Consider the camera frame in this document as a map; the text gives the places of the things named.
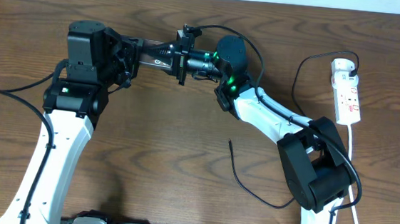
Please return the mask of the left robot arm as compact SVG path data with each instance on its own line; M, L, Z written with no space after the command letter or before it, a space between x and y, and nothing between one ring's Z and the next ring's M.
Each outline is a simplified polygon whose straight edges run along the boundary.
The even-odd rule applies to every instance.
M68 57L43 95L36 149L0 224L61 224L76 164L107 106L108 89L127 88L138 72L142 39L80 20L68 27L67 42Z

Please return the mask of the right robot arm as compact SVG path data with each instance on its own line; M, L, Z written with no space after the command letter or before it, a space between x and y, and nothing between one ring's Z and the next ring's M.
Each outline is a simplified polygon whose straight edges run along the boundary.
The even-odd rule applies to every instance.
M143 53L168 66L180 85L187 75L214 80L217 102L224 112L254 126L277 145L290 193L301 206L301 224L336 224L337 212L352 184L360 185L334 123L299 115L270 98L248 72L250 40L233 33L223 36L214 51L198 50L199 29L179 30L174 41L148 44Z

